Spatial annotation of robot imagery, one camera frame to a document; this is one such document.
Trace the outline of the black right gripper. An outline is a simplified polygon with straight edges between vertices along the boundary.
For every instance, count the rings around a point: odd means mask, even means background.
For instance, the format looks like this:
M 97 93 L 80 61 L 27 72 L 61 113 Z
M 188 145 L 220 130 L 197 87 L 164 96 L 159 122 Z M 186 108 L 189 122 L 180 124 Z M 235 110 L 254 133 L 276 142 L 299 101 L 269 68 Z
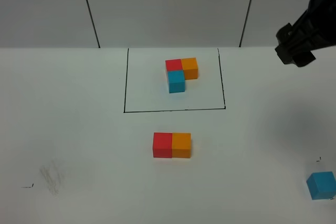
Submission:
M 275 51 L 283 64 L 305 67 L 312 63 L 312 50 L 335 46 L 335 0 L 310 0 L 299 19 L 281 28 L 276 37 Z

